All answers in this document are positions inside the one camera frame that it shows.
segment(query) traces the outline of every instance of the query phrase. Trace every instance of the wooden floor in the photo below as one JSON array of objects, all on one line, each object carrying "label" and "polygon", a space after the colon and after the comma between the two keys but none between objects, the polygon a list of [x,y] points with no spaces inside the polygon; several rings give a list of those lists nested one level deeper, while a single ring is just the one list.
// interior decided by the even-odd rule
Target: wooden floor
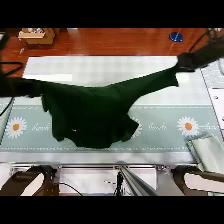
[{"label": "wooden floor", "polygon": [[[186,52],[205,32],[205,28],[78,28],[61,29],[50,46],[27,45],[17,37],[21,29],[6,29],[10,35],[2,52],[3,61],[20,61],[26,64],[30,56],[66,55],[161,55],[177,56]],[[184,41],[169,39],[171,32],[180,31]],[[204,45],[202,40],[197,47]],[[22,76],[19,71],[13,76]]]}]

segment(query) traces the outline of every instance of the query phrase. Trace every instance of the daisy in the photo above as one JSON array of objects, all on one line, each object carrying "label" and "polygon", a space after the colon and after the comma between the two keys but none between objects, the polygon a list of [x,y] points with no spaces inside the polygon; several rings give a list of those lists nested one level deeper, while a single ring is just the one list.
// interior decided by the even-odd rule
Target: daisy
[{"label": "daisy", "polygon": [[139,136],[142,132],[142,125],[140,123],[140,121],[137,118],[132,117],[132,120],[136,121],[139,125],[135,131],[135,133],[132,135],[131,138],[136,138],[137,136]]},{"label": "daisy", "polygon": [[193,136],[199,133],[199,127],[194,118],[186,116],[182,117],[181,119],[179,119],[177,127],[179,128],[179,131],[182,131],[182,135],[185,136]]},{"label": "daisy", "polygon": [[23,134],[23,131],[25,131],[27,128],[26,121],[22,119],[21,117],[15,117],[14,119],[11,119],[10,122],[8,122],[6,126],[6,135],[8,135],[8,138],[17,138],[18,136]]}]

